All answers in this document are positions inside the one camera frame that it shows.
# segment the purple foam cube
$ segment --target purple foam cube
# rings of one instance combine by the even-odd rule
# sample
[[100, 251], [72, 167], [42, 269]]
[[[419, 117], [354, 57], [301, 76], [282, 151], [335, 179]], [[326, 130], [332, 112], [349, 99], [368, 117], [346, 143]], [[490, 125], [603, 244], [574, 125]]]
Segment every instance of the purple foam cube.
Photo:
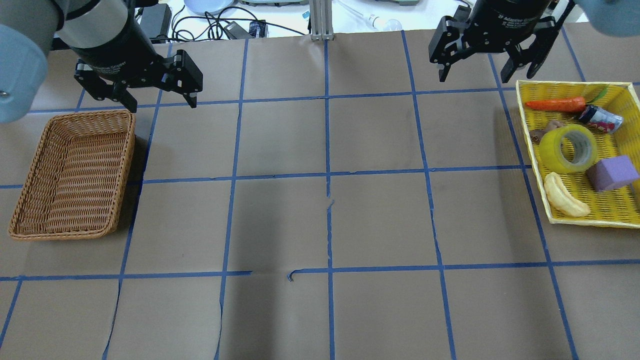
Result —
[[640, 179], [640, 174], [627, 155], [598, 161], [587, 170], [587, 176], [597, 192], [619, 189]]

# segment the toy banana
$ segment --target toy banana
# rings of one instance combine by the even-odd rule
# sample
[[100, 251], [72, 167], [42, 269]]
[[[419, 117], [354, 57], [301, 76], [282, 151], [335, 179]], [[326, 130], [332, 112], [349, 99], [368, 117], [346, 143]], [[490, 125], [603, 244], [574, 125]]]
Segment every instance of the toy banana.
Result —
[[554, 208], [570, 217], [583, 217], [591, 212], [589, 206], [573, 197], [564, 186], [560, 175], [551, 172], [545, 178], [547, 199]]

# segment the roll of tape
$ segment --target roll of tape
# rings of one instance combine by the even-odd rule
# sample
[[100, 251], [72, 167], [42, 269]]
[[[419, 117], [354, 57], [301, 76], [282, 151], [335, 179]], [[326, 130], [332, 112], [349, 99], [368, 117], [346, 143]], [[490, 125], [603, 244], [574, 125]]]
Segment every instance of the roll of tape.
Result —
[[[562, 153], [562, 141], [573, 145], [573, 160]], [[584, 126], [571, 124], [549, 131], [540, 141], [540, 160], [549, 170], [558, 174], [586, 171], [596, 161], [598, 146], [591, 131]]]

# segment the wicker basket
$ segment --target wicker basket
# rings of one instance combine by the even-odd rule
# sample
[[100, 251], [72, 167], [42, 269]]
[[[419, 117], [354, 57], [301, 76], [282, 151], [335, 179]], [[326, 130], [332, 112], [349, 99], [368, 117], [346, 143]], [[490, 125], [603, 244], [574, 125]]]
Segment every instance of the wicker basket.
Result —
[[9, 235], [15, 240], [69, 240], [114, 231], [135, 123], [128, 111], [53, 117], [40, 138]]
[[569, 192], [589, 205], [591, 213], [584, 217], [573, 218], [562, 214], [551, 206], [548, 203], [543, 185], [543, 179], [551, 171], [541, 163], [538, 146], [531, 142], [528, 135], [530, 130], [543, 129], [549, 120], [562, 120], [568, 124], [576, 124], [576, 121], [572, 119], [572, 114], [532, 110], [524, 105], [525, 102], [578, 95], [589, 100], [607, 85], [607, 94], [597, 100], [595, 105], [621, 115], [625, 121], [613, 135], [605, 134], [599, 130], [591, 130], [598, 144], [598, 158], [596, 160], [626, 154], [636, 169], [640, 170], [640, 102], [631, 83], [561, 83], [518, 80], [516, 90], [520, 118], [525, 130], [524, 137], [533, 171], [536, 174], [538, 188], [542, 194], [545, 211], [552, 224], [640, 228], [640, 210], [638, 208], [640, 180], [634, 182], [631, 187], [624, 186], [617, 190], [598, 193], [594, 191], [585, 173], [561, 174], [563, 183]]

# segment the table surface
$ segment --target table surface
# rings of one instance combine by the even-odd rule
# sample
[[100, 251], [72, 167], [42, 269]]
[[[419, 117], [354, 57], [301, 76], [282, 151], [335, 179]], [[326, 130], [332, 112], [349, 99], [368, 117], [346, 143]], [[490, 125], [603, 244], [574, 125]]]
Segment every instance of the table surface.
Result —
[[[640, 81], [640, 38], [565, 29], [536, 79]], [[0, 357], [636, 358], [640, 233], [549, 224], [504, 55], [439, 83], [432, 33], [157, 46], [203, 70], [198, 108], [132, 91], [115, 233], [0, 234]], [[53, 115], [121, 108], [75, 58], [0, 126], [2, 224]]]

